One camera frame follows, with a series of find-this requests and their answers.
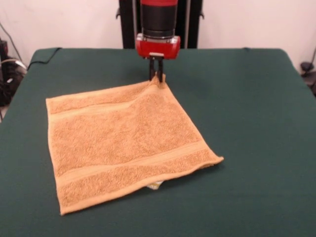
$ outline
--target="towel fold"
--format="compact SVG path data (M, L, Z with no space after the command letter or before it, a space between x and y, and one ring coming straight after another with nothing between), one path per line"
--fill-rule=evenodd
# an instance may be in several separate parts
M62 215L223 160L157 78L49 98L46 105Z

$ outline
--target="metal rod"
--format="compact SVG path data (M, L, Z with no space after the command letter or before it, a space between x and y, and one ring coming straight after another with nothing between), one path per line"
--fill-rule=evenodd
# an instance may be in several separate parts
M134 26L134 41L136 47L136 37L137 37L137 1L133 0L133 26Z
M187 0L187 12L186 12L186 33L184 38L184 48L188 48L189 41L189 29L190 29L190 11L191 11L191 0Z

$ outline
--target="terry cloth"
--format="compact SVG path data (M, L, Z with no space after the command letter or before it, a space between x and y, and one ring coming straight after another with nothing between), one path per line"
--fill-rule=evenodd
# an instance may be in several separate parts
M218 164L165 83L46 99L61 214Z

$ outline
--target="green table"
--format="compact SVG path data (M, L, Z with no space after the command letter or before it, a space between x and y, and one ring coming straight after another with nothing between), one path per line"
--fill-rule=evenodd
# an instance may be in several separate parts
M147 79L133 50L45 49L0 124L1 237L314 237L316 100L285 52L183 50L167 82L225 160L59 215L46 97Z

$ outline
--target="white wall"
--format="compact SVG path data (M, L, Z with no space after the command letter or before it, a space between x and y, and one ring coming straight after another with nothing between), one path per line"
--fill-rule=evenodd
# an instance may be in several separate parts
M0 21L29 63L39 48L122 48L118 7L117 0L0 0ZM7 39L1 29L0 36Z
M117 0L0 0L0 21L28 63L38 48L122 48L118 6ZM203 11L199 48L282 48L299 68L316 46L316 0L204 0ZM0 36L6 39L1 30Z
M204 0L200 48L282 48L299 69L316 46L316 0Z

